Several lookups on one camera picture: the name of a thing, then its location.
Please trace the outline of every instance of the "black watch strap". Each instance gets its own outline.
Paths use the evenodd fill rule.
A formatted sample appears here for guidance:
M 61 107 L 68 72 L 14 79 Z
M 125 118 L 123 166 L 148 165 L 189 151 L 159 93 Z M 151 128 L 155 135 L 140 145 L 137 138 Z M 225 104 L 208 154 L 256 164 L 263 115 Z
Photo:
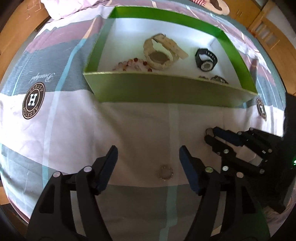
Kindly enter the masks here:
M 209 56 L 211 60 L 201 60 L 201 58 L 200 58 L 201 54 L 205 54 L 205 55 Z M 208 72 L 208 71 L 211 71 L 215 67 L 215 65 L 218 62 L 218 59 L 217 59 L 216 55 L 213 54 L 213 52 L 209 51 L 208 49 L 198 49 L 195 54 L 195 62 L 196 62 L 196 65 L 199 69 L 201 69 L 204 72 Z M 210 67 L 205 68 L 204 67 L 205 64 L 210 65 Z

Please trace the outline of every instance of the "bed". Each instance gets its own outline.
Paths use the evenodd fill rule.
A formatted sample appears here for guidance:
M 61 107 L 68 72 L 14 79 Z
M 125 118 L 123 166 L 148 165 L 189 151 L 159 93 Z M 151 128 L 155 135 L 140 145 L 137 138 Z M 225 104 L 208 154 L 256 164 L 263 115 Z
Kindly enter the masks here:
M 258 97 L 237 108 L 97 102 L 82 72 L 105 19 L 117 5 L 168 9 L 221 28 L 250 70 Z M 275 81 L 279 76 L 270 70 L 270 59 L 262 56 L 255 41 L 219 16 L 163 0 L 107 0 L 50 20 L 28 45 L 0 93 L 1 178 L 11 204 L 29 221 L 56 170 L 75 173 L 116 145 L 117 165 L 97 199 L 112 238 L 184 239 L 200 198 L 189 187 L 179 147 L 186 145 L 206 166 L 220 170 L 220 157 L 203 139 L 207 128 L 237 132 L 253 127 L 283 135 L 285 100 L 279 90 L 284 87 Z M 38 114 L 27 120 L 22 103 L 37 82 L 44 83 L 45 97 Z M 265 105 L 266 120 L 257 110 L 258 98 Z M 239 158 L 256 163 L 247 148 L 236 151 Z M 173 170 L 168 181 L 158 176 L 164 165 Z M 83 233 L 75 193 L 72 208 L 77 231 Z M 219 211 L 214 228 L 221 225 L 222 217 Z

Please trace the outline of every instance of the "pink fabric stripe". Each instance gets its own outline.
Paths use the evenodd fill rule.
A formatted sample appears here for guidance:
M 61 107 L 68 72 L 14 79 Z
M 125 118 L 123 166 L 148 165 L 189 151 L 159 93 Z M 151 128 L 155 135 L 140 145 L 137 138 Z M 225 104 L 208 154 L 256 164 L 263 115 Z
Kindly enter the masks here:
M 196 4 L 198 4 L 198 5 L 200 5 L 200 6 L 205 6 L 205 4 L 206 4 L 206 1 L 205 0 L 191 0 L 192 2 L 194 2 L 194 3 L 196 3 Z

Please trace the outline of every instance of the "silver bolt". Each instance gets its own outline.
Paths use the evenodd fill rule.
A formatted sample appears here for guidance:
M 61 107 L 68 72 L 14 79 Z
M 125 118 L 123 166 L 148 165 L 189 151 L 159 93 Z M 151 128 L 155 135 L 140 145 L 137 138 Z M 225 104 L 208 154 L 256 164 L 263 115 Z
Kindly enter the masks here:
M 205 168 L 205 171 L 206 171 L 207 173 L 212 173 L 212 172 L 214 171 L 214 169 L 211 168 L 211 167 L 206 167 L 206 168 Z
M 242 172 L 237 172 L 237 177 L 238 178 L 243 178 L 244 177 L 244 174 Z
M 83 168 L 84 172 L 90 172 L 92 170 L 91 166 L 86 166 L 85 168 Z
M 53 174 L 54 177 L 59 177 L 60 175 L 61 175 L 60 172 L 55 172 L 55 173 Z
M 228 169 L 229 169 L 228 166 L 223 166 L 223 167 L 222 167 L 222 170 L 225 171 L 225 172 L 226 172 Z

